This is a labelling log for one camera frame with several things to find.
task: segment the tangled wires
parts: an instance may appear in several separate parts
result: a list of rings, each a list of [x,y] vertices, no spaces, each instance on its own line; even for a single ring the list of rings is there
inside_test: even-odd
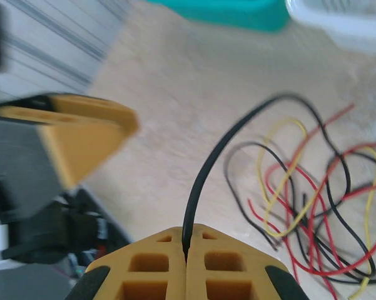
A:
[[[276,249],[279,244],[285,243],[288,253],[292,260],[292,267],[293,272],[298,280],[297,275],[297,268],[303,269],[304,271],[314,274],[317,276],[321,276],[324,280],[325,284],[327,285],[328,289],[332,293],[334,299],[337,299],[337,295],[335,290],[331,284],[331,282],[338,282],[338,283],[345,283],[345,284],[358,284],[360,285],[358,291],[351,295],[351,299],[355,299],[359,296],[364,289],[367,287],[368,284],[376,284],[376,266],[375,262],[372,258],[373,254],[376,252],[376,243],[372,245],[370,240],[370,233],[368,228],[368,219],[370,214],[370,207],[372,205],[372,200],[374,196],[374,192],[376,190],[376,176],[372,182],[366,182],[361,184],[357,187],[352,187],[352,183],[350,180],[350,171],[348,165],[346,163],[347,156],[357,156],[361,159],[366,159],[374,164],[376,164],[376,143],[373,144],[361,144],[352,147],[344,152],[340,152],[335,145],[331,142],[327,131],[325,130],[325,126],[334,122],[340,116],[344,115],[347,111],[351,110],[353,106],[349,106],[345,108],[343,111],[336,114],[334,117],[331,117],[326,122],[323,122],[318,114],[318,112],[312,107],[310,103],[301,96],[295,94],[282,94],[271,97],[257,106],[255,109],[250,111],[245,117],[240,119],[218,142],[215,146],[214,150],[209,155],[208,159],[205,161],[202,169],[200,170],[193,188],[191,190],[190,198],[188,201],[188,205],[186,207],[185,218],[183,223],[183,249],[185,252],[185,256],[188,254],[189,245],[190,245],[190,237],[191,231],[193,228],[193,221],[195,217],[195,211],[198,204],[198,199],[200,197],[201,189],[204,185],[206,177],[210,172],[212,166],[214,165],[215,161],[217,160],[218,156],[221,154],[222,150],[228,144],[228,142],[232,139],[232,137],[253,117],[255,117],[258,113],[263,111],[264,109],[268,108],[272,104],[282,101],[282,100],[293,100],[303,104],[314,116],[316,122],[318,123],[318,127],[315,128],[310,133],[307,133],[306,129],[304,128],[303,124],[296,119],[286,119],[278,124],[276,124],[272,130],[270,131],[269,135],[260,143],[255,141],[250,142],[243,142],[236,146],[234,146],[231,151],[226,155],[225,163],[224,163],[224,175],[228,186],[231,189],[232,195],[238,204],[238,207],[243,214],[244,218],[257,230],[261,233],[265,239],[270,243],[270,245]],[[299,145],[293,158],[291,161],[282,161],[269,147],[268,144],[271,141],[272,136],[286,123],[295,123],[303,133],[304,140]],[[326,173],[321,180],[320,184],[315,184],[312,176],[309,175],[306,171],[304,171],[301,167],[298,166],[298,162],[301,158],[302,151],[306,146],[307,142],[318,132],[321,131],[325,142],[333,151],[333,157],[327,163],[327,170]],[[252,221],[252,218],[248,215],[245,211],[245,206],[240,199],[236,189],[231,183],[229,173],[228,173],[228,166],[230,161],[235,153],[237,153],[240,149],[245,147],[259,147],[260,152],[257,159],[257,177],[260,183],[260,187],[262,190],[263,198],[265,201],[265,213],[264,216],[261,217],[257,210],[255,209],[254,205],[248,199],[247,204],[254,217],[256,217],[259,221],[262,222],[263,227],[259,224]],[[277,163],[271,166],[265,174],[261,172],[261,162],[264,156],[264,152],[268,152],[273,156],[273,158],[277,161]],[[345,190],[343,196],[340,199],[334,199],[332,196],[329,177],[334,169],[341,164],[343,167],[343,171],[345,173]],[[277,169],[282,168],[285,171],[285,176],[282,179],[281,183],[276,186],[276,188],[272,187],[270,183],[270,178],[272,173],[275,172]],[[302,201],[299,205],[298,203],[298,193],[297,187],[295,186],[295,181],[292,178],[293,173],[299,173],[301,177],[303,177],[314,189],[314,194],[311,197],[302,193]],[[329,201],[329,207],[325,204],[325,201],[321,195],[321,192],[327,190],[327,197]],[[366,241],[363,242],[362,239],[358,236],[358,234],[347,224],[344,220],[342,215],[339,213],[338,209],[342,207],[347,200],[352,199],[355,196],[358,196],[363,193],[368,193],[367,204],[366,204],[366,212],[365,212],[365,235]],[[277,203],[281,204],[285,208],[285,216],[278,216],[272,211],[274,205]],[[318,205],[321,205],[322,212],[316,214],[316,209]],[[347,232],[356,240],[357,244],[361,247],[362,251],[364,252],[364,256],[358,259],[356,262],[348,262],[345,258],[338,254],[338,251],[335,247],[333,242],[333,237],[331,233],[331,228],[328,223],[328,219],[330,216],[336,216],[337,219],[342,223],[344,228]],[[272,224],[269,221],[270,216],[274,216],[275,218],[281,220],[284,225],[285,229],[281,230],[276,227],[276,225]],[[320,230],[325,226],[325,230],[327,232],[328,241],[324,241],[321,238]],[[300,254],[307,266],[303,265],[294,255],[290,243],[289,237],[290,235],[294,234],[297,240],[298,246],[300,248]],[[308,249],[305,249],[303,246],[303,239],[308,241]],[[324,265],[324,262],[327,260],[330,265],[328,268]],[[363,264],[367,263],[368,271],[363,272],[358,269],[358,267]],[[342,279],[341,277],[336,277],[337,275],[343,275],[347,277],[347,279]]]

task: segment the white plastic basket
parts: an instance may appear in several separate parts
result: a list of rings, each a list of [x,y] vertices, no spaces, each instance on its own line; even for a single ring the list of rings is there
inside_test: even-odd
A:
[[[376,54],[376,0],[286,0],[291,17],[322,28],[341,48]]]

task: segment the hole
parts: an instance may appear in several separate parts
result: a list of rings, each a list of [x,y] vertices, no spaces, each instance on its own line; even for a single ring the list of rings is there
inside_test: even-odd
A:
[[[165,254],[137,254],[130,264],[129,272],[168,272],[168,256]]]
[[[208,300],[255,300],[250,281],[206,280]]]
[[[242,257],[238,253],[209,252],[205,255],[205,266],[212,271],[244,271]]]
[[[208,234],[207,232],[203,232],[203,239],[217,239],[216,237],[212,236],[211,234]]]
[[[167,282],[126,281],[119,300],[165,300]]]
[[[165,237],[159,239],[158,242],[171,242],[172,239],[173,239],[172,236],[165,236]]]

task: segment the striped curtain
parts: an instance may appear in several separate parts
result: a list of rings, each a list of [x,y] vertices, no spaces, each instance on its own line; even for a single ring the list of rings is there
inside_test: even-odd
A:
[[[43,92],[83,94],[106,58],[128,0],[0,0],[0,101]]]

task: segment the black wire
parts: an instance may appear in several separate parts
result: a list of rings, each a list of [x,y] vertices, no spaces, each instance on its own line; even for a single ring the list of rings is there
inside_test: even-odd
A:
[[[265,149],[267,152],[269,152],[274,158],[275,160],[279,163],[279,165],[281,165],[281,167],[283,168],[283,170],[285,172],[287,172],[288,168],[286,167],[286,165],[284,165],[284,163],[282,162],[282,160],[268,147],[266,147],[265,145],[262,145],[260,143],[257,143],[257,142],[253,142],[253,141],[249,141],[249,142],[241,142],[239,144],[237,144],[236,146],[234,146],[229,152],[228,154],[226,155],[226,158],[225,158],[225,161],[224,161],[224,165],[223,165],[223,173],[224,173],[224,177],[228,183],[228,187],[230,188],[231,190],[231,193],[236,201],[236,203],[238,204],[238,207],[241,211],[241,213],[243,214],[244,218],[256,229],[258,230],[260,233],[262,233],[263,235],[264,234],[267,234],[265,233],[265,231],[260,228],[259,226],[257,226],[256,224],[253,225],[253,221],[246,215],[246,212],[243,208],[243,205],[241,203],[241,200],[238,196],[238,193],[235,191],[235,188],[233,187],[232,183],[231,183],[231,180],[229,178],[229,164],[231,162],[231,159],[232,157],[235,155],[235,153],[240,150],[240,149],[243,149],[245,147],[248,147],[248,146],[259,146],[263,149]],[[297,212],[295,210],[295,199],[296,199],[296,190],[295,190],[295,184],[293,182],[293,179],[291,176],[289,176],[288,180],[290,181],[290,185],[291,185],[291,189],[292,189],[292,207],[291,210],[293,211],[293,214],[294,216],[297,216]],[[356,187],[355,190],[359,190],[361,188],[363,188],[364,184],[359,186],[359,187]],[[305,206],[307,202],[307,195],[306,194],[303,194],[303,201],[302,201],[302,205],[303,207]],[[305,216],[301,223],[307,228],[308,227],[308,219],[307,217]],[[298,240],[298,245],[299,245],[299,248],[300,248],[300,252],[303,256],[303,259],[305,260],[306,263],[309,263],[309,260],[307,258],[307,254],[304,250],[304,247],[303,247],[303,243],[302,243],[302,237],[300,236],[299,232],[298,232],[298,226],[295,228],[295,234],[297,236],[297,240]],[[325,248],[328,252],[332,253],[332,250],[324,243],[322,242],[319,237],[317,235],[314,235],[314,242],[316,244],[316,247],[319,248],[321,254],[323,256],[325,256],[328,261],[330,261],[330,263],[337,269],[340,269],[340,266],[328,255],[328,253],[325,252],[325,250],[323,248]],[[339,260],[345,264],[346,266],[348,266],[350,263],[347,262],[346,260],[344,260],[344,258],[338,256]],[[360,270],[357,270],[357,269],[354,269],[353,271],[358,273],[359,275],[363,276],[364,277],[370,277],[370,276],[374,276],[375,275],[375,271],[374,271],[375,267],[372,269],[372,272],[370,274],[366,274]],[[358,278],[356,276],[354,276],[353,274],[351,274],[350,272],[346,272],[346,273],[343,273],[343,275],[346,275],[348,276],[349,278],[352,278],[354,281],[345,281],[345,280],[341,280],[341,279],[335,279],[333,277],[325,277],[326,279],[330,280],[330,281],[333,281],[333,282],[338,282],[338,283],[345,283],[345,284],[360,284],[362,282],[362,278]],[[376,279],[371,279],[370,280],[370,284],[376,284]]]
[[[325,142],[330,146],[332,151],[338,156],[341,160],[342,166],[345,170],[345,173],[348,174],[348,167],[346,165],[345,160],[343,159],[342,155],[339,153],[338,149],[335,145],[331,142],[327,131],[325,130],[324,122],[322,121],[321,117],[319,116],[317,110],[302,96],[292,93],[286,94],[278,94],[276,96],[272,96],[254,109],[252,109],[246,116],[243,116],[238,122],[235,123],[225,134],[224,136],[218,141],[217,145],[214,147],[210,155],[207,157],[206,161],[202,165],[190,192],[188,204],[186,205],[185,216],[183,219],[183,227],[182,227],[182,247],[183,252],[185,254],[185,259],[188,258],[188,251],[190,248],[190,239],[193,233],[193,224],[195,222],[195,214],[196,209],[198,207],[198,202],[201,194],[201,190],[205,184],[205,181],[214,166],[214,163],[220,156],[221,152],[224,150],[226,145],[230,142],[230,140],[238,133],[251,119],[253,119],[257,114],[269,108],[271,105],[282,101],[282,100],[291,100],[303,104],[310,112],[313,114],[314,118],[317,121],[317,124],[320,126],[321,132],[323,134]],[[349,193],[350,191],[350,178],[346,182],[346,192]]]
[[[373,157],[369,156],[368,154],[364,154],[364,153],[361,153],[361,152],[353,152],[353,153],[350,153],[349,155],[360,156],[360,157],[363,157],[363,158],[365,158],[365,159],[368,159],[369,161],[372,161],[373,163],[376,164],[376,159],[374,159]],[[328,162],[328,165],[330,165],[334,159],[335,159],[334,157],[331,158],[331,160]],[[333,199],[332,199],[331,191],[330,191],[329,181],[327,180],[326,183],[327,183],[327,196],[328,196],[328,200],[330,201],[330,204],[331,204],[331,208],[330,208],[330,210],[326,211],[326,215],[327,215],[327,217],[329,217],[329,216],[331,215],[331,212],[333,212],[334,214],[337,215],[338,220],[341,221],[341,219],[343,219],[343,218],[342,218],[342,216],[339,214],[339,212],[337,211],[337,206],[338,206],[338,205],[341,205],[344,201],[342,201],[342,199],[340,199],[337,203],[334,203],[334,202],[333,202]],[[361,190],[361,189],[363,189],[363,188],[365,188],[365,187],[367,188],[367,187],[370,187],[370,186],[372,186],[372,185],[373,185],[373,182],[367,182],[367,183],[365,183],[365,184],[361,184],[361,185],[359,185],[358,187],[355,187],[355,188],[353,189],[352,192],[359,191],[359,190]],[[314,233],[316,236],[317,236],[317,234],[318,234],[318,232],[319,232],[319,230],[320,230],[320,227],[322,226],[323,222],[324,222],[323,219],[320,220],[319,224],[316,226],[315,233]],[[345,284],[358,284],[358,283],[361,282],[361,279],[356,279],[356,282],[353,282],[353,281],[344,281],[344,280],[340,280],[340,279],[330,279],[330,280],[335,281],[335,282],[338,282],[338,283],[345,283]],[[369,281],[369,284],[376,284],[376,279],[371,279],[371,280]]]
[[[357,155],[357,156],[360,156],[361,158],[368,159],[369,161],[372,161],[373,163],[376,164],[376,159],[373,158],[372,156],[369,156],[368,154],[365,154],[365,153],[361,153],[361,152],[352,152],[352,153],[348,153],[347,155]],[[335,158],[336,158],[336,156],[333,156],[333,157],[328,161],[328,166],[330,166],[331,163],[333,163],[333,161],[335,160]],[[372,186],[372,184],[373,184],[372,181],[370,181],[370,182],[368,182],[368,183],[365,183],[365,184],[363,184],[363,185],[361,185],[361,186],[358,186],[358,187],[354,188],[354,189],[351,191],[351,193],[355,193],[356,191],[359,191],[359,190],[361,190],[361,189],[363,189],[363,188],[365,188],[365,187],[367,188],[367,187],[369,187],[369,186]],[[335,207],[336,207],[336,208],[339,207],[342,203],[343,203],[343,200],[342,200],[342,198],[341,198],[341,199],[339,199],[339,201],[337,201],[337,202],[335,203]],[[325,211],[323,211],[323,212],[320,212],[319,214],[314,215],[314,218],[317,219],[317,218],[320,218],[320,217],[324,216],[325,214],[329,215],[329,214],[331,214],[331,213],[333,213],[333,209],[332,209],[332,207],[328,208],[327,210],[325,210]]]
[[[330,186],[330,181],[327,180],[325,181],[325,185],[326,185],[326,188],[327,188],[327,196],[328,196],[328,201],[330,202],[330,205],[331,205],[331,208],[332,208],[332,211],[333,213],[336,215],[337,219],[340,221],[340,223],[342,224],[342,226],[350,233],[351,236],[353,236],[353,238],[357,241],[357,243],[359,244],[359,246],[362,248],[363,252],[365,254],[368,253],[368,249],[367,249],[367,246],[364,244],[364,242],[362,241],[362,239],[358,236],[358,234],[348,225],[348,223],[345,221],[345,219],[342,217],[342,215],[339,213],[334,201],[333,201],[333,198],[332,198],[332,193],[331,193],[331,186]],[[370,272],[370,277],[373,277],[375,276],[376,274],[376,269],[375,269],[375,263],[374,263],[374,260],[372,259],[372,257],[370,257],[368,259],[368,262],[370,264],[370,268],[371,268],[371,272]]]
[[[225,157],[225,160],[224,160],[224,165],[223,165],[223,173],[224,173],[224,177],[225,177],[225,180],[226,180],[226,183],[228,184],[228,187],[230,188],[230,191],[232,193],[232,196],[235,200],[235,202],[238,204],[238,207],[239,207],[239,210],[240,212],[242,213],[243,217],[245,218],[245,220],[250,224],[252,225],[266,240],[267,242],[271,245],[271,247],[274,249],[274,250],[277,250],[276,247],[275,247],[275,243],[277,242],[276,239],[273,239],[273,241],[270,240],[270,236],[267,234],[267,232],[261,228],[259,225],[257,225],[256,223],[254,223],[249,217],[248,215],[246,214],[245,212],[245,209],[243,208],[243,205],[241,203],[241,200],[239,198],[239,195],[238,193],[236,192],[235,188],[233,187],[232,183],[231,183],[231,180],[230,180],[230,177],[229,177],[229,165],[230,165],[230,162],[231,162],[231,159],[232,157],[235,155],[235,153],[245,147],[250,147],[250,146],[258,146],[258,147],[261,147],[263,149],[265,149],[266,151],[268,151],[279,163],[282,163],[281,159],[270,149],[268,148],[267,146],[265,145],[262,145],[260,143],[257,143],[257,142],[254,142],[254,141],[249,141],[249,142],[241,142],[239,144],[237,144],[236,146],[234,146],[229,152],[228,154],[226,155]],[[292,197],[295,198],[295,186],[293,184],[293,180],[291,177],[289,177],[289,181],[290,181],[290,184],[291,184],[291,187],[292,187]]]

